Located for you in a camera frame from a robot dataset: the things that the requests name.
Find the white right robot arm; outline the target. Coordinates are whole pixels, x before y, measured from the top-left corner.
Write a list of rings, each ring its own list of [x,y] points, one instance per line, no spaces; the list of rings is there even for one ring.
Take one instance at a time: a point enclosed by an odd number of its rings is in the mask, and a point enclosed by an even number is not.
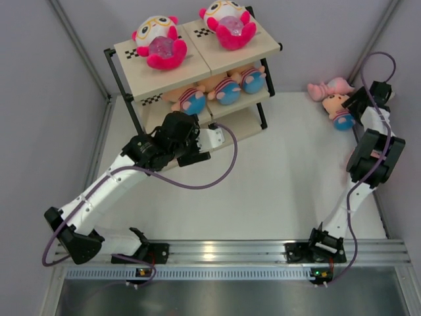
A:
[[[387,82],[373,82],[352,96],[334,94],[322,102],[335,128],[347,130],[360,124],[364,130],[347,161],[347,184],[337,205],[307,244],[312,262],[344,263],[343,239],[353,232],[351,219],[362,202],[385,183],[395,168],[405,141],[391,130],[387,102],[392,89]]]

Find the peach doll blue pants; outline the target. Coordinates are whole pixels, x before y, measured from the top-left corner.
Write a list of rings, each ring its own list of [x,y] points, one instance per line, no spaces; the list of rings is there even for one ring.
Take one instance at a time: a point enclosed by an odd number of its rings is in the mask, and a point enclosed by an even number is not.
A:
[[[187,115],[198,115],[206,105],[206,96],[202,86],[186,86],[163,93],[162,99],[171,102],[172,111],[180,111]]]
[[[343,106],[348,99],[348,95],[333,94],[322,101],[322,106],[336,130],[346,131],[355,125],[355,119]]]
[[[200,80],[199,86],[205,87],[207,99],[221,105],[231,105],[241,94],[239,84],[226,74],[219,74]]]

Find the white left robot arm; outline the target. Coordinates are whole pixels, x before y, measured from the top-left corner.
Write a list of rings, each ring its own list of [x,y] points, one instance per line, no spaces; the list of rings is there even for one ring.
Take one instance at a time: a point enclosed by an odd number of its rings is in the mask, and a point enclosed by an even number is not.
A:
[[[108,230],[100,234],[95,229],[97,223],[128,190],[147,179],[150,172],[158,173],[173,160],[181,167],[208,160],[209,150],[223,141],[216,125],[201,128],[195,115],[179,111],[166,115],[162,125],[152,133],[134,136],[106,171],[73,201],[45,212],[53,239],[60,242],[77,265],[98,254],[123,255],[134,263],[145,261],[149,241],[140,230]]]

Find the white pink panda plush glasses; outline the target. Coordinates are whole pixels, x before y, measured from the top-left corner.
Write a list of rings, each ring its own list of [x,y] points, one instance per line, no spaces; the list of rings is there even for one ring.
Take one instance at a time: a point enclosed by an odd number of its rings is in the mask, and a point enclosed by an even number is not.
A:
[[[176,16],[151,16],[132,33],[136,52],[150,68],[178,68],[187,55],[187,45],[179,38]]]

